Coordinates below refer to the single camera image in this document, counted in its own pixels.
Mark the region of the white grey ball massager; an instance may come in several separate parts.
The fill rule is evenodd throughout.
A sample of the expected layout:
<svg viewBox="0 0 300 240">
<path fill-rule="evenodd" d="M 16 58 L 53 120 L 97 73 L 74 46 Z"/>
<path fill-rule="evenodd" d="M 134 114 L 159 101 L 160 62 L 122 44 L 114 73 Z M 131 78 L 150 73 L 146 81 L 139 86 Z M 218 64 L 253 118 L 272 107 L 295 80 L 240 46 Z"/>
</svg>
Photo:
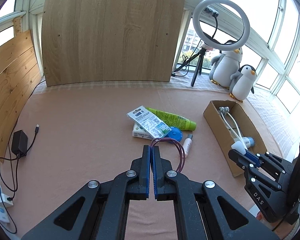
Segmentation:
<svg viewBox="0 0 300 240">
<path fill-rule="evenodd" d="M 229 107 L 219 107 L 218 113 L 223 120 L 225 126 L 230 131 L 231 136 L 234 139 L 234 142 L 240 141 L 244 144 L 246 149 L 255 146 L 255 141 L 252 137 L 244 137 L 239 129 L 238 123 L 234 117 L 230 114 Z"/>
</svg>

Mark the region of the translucent white cap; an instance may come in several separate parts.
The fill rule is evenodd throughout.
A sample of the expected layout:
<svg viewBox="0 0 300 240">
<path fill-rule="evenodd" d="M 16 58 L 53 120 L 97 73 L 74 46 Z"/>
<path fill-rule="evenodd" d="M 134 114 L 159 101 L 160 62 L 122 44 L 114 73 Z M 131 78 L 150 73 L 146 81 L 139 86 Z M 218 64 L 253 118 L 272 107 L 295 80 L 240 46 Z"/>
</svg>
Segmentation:
<svg viewBox="0 0 300 240">
<path fill-rule="evenodd" d="M 241 142 L 241 141 L 236 141 L 231 145 L 231 148 L 233 150 L 238 151 L 240 154 L 245 155 L 246 154 L 246 145 L 245 143 Z"/>
</svg>

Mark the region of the cardboard box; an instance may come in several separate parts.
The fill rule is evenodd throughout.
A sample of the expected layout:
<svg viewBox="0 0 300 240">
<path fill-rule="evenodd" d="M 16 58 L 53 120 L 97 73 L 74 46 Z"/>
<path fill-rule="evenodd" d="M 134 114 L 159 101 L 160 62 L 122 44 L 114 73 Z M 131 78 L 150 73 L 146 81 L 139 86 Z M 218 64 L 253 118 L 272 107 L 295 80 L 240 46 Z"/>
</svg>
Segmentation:
<svg viewBox="0 0 300 240">
<path fill-rule="evenodd" d="M 235 162 L 230 160 L 228 156 L 228 152 L 231 150 L 231 145 L 234 143 L 234 139 L 218 113 L 218 109 L 221 106 L 230 108 L 230 114 L 238 123 L 242 135 L 244 137 L 252 137 L 254 139 L 255 146 L 248 149 L 251 153 L 265 153 L 267 148 L 253 122 L 239 103 L 230 100 L 211 100 L 206 107 L 203 116 L 218 141 L 218 144 L 229 165 L 232 176 L 236 178 L 243 174 L 243 170 L 239 168 Z"/>
</svg>

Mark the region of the small penguin plush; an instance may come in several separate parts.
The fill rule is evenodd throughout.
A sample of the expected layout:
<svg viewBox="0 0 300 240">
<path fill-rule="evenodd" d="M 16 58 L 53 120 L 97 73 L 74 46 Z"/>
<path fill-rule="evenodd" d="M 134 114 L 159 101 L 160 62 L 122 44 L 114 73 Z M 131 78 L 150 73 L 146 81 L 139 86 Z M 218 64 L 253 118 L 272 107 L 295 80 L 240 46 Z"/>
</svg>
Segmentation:
<svg viewBox="0 0 300 240">
<path fill-rule="evenodd" d="M 237 72 L 230 76 L 230 97 L 243 102 L 250 92 L 254 94 L 254 82 L 256 78 L 256 69 L 249 64 L 243 65 Z"/>
</svg>

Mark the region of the blue round case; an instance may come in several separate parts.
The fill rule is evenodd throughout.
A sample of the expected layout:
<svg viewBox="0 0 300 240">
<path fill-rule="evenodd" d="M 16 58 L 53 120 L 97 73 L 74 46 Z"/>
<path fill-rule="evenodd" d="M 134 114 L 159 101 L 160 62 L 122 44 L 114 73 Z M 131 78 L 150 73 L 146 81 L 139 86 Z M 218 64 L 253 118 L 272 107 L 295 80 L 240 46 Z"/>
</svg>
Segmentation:
<svg viewBox="0 0 300 240">
<path fill-rule="evenodd" d="M 166 138 L 174 139 L 174 140 L 176 140 L 178 142 L 181 142 L 181 140 L 183 138 L 182 131 L 179 128 L 173 127 L 173 126 L 171 126 L 170 129 L 171 130 L 169 131 L 169 133 L 165 137 Z"/>
</svg>

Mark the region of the green tube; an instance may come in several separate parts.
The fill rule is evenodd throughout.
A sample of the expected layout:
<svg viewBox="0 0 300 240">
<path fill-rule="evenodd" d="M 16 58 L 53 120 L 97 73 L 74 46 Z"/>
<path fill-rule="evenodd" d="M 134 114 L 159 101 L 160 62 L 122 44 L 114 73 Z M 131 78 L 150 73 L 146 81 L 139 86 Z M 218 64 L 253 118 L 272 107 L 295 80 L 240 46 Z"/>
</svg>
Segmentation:
<svg viewBox="0 0 300 240">
<path fill-rule="evenodd" d="M 164 123 L 168 126 L 173 126 L 181 131 L 194 131 L 197 127 L 196 122 L 187 119 L 181 115 L 168 113 L 165 111 L 161 111 L 158 109 L 153 109 L 150 107 L 146 107 L 147 110 L 155 114 L 158 118 L 160 118 Z"/>
</svg>

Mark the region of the white tissue pack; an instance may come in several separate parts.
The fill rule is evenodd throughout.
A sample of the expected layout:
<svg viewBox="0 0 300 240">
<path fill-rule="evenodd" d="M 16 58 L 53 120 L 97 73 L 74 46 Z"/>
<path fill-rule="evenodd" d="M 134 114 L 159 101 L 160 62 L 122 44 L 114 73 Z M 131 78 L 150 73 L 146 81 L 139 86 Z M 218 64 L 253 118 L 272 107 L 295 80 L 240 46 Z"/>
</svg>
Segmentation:
<svg viewBox="0 0 300 240">
<path fill-rule="evenodd" d="M 136 138 L 153 140 L 153 137 L 137 123 L 135 123 L 133 126 L 132 136 Z"/>
</svg>

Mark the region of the silver foil sachet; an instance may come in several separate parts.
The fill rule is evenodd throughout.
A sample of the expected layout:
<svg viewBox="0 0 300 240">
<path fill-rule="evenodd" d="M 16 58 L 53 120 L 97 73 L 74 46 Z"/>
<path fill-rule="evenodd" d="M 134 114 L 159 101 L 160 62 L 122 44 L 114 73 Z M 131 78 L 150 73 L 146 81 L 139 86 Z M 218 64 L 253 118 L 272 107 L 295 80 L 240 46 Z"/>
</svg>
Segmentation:
<svg viewBox="0 0 300 240">
<path fill-rule="evenodd" d="M 163 138 L 171 131 L 166 123 L 143 106 L 136 107 L 127 113 L 127 116 L 148 132 L 153 139 Z"/>
</svg>

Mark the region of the large penguin plush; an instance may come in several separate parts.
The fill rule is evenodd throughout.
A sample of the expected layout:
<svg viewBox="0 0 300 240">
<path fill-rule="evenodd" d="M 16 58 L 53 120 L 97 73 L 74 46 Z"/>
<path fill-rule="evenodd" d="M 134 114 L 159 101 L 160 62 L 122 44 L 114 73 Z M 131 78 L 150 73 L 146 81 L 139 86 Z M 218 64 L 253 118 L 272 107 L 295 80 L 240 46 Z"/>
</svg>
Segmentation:
<svg viewBox="0 0 300 240">
<path fill-rule="evenodd" d="M 231 51 L 219 51 L 219 55 L 211 59 L 209 79 L 212 83 L 225 88 L 230 87 L 230 76 L 235 74 L 242 61 L 242 47 Z"/>
</svg>

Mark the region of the white plug adapter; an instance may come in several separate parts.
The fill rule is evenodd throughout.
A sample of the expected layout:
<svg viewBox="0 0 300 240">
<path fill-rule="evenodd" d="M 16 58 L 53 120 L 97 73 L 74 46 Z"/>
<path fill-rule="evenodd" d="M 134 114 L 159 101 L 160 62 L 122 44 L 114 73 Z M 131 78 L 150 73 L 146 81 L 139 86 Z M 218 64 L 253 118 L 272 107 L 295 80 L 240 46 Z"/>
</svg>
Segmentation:
<svg viewBox="0 0 300 240">
<path fill-rule="evenodd" d="M 8 195 L 0 193 L 0 205 L 5 206 L 6 208 L 12 207 L 13 200 L 11 200 L 11 198 Z"/>
</svg>

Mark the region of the black power adapter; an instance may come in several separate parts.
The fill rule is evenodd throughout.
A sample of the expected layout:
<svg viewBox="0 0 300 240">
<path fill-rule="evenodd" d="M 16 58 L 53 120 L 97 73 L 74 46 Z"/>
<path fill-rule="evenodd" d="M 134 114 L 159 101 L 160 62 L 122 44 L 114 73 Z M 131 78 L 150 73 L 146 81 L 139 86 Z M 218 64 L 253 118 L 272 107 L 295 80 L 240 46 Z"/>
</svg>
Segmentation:
<svg viewBox="0 0 300 240">
<path fill-rule="evenodd" d="M 23 130 L 13 133 L 11 151 L 19 158 L 27 154 L 28 137 Z"/>
</svg>

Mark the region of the black webcam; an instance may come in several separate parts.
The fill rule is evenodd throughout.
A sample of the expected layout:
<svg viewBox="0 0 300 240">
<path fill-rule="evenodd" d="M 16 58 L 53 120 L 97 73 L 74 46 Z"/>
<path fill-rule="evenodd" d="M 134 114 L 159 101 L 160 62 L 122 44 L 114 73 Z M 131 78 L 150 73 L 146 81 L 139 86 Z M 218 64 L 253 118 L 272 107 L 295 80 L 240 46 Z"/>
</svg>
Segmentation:
<svg viewBox="0 0 300 240">
<path fill-rule="evenodd" d="M 217 18 L 219 16 L 219 12 L 211 7 L 206 7 L 204 12 L 210 15 L 213 18 Z"/>
</svg>

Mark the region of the wooden headboard panel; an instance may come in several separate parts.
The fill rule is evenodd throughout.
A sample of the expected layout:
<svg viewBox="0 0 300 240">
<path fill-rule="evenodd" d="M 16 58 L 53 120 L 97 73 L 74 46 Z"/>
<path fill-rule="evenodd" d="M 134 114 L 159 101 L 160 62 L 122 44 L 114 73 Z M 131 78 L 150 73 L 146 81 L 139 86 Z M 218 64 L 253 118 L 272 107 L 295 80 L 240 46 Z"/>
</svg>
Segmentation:
<svg viewBox="0 0 300 240">
<path fill-rule="evenodd" d="M 41 79 L 29 30 L 0 46 L 0 157 L 5 156 L 14 124 Z"/>
</svg>

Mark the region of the light wood board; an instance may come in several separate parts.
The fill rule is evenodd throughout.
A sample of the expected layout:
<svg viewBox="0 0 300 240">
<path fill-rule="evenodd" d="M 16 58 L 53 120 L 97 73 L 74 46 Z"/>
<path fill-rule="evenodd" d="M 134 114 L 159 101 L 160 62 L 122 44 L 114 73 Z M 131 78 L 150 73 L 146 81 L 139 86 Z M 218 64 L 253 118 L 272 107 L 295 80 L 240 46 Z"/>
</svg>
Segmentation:
<svg viewBox="0 0 300 240">
<path fill-rule="evenodd" d="M 45 0 L 48 86 L 170 80 L 185 0 Z"/>
</svg>

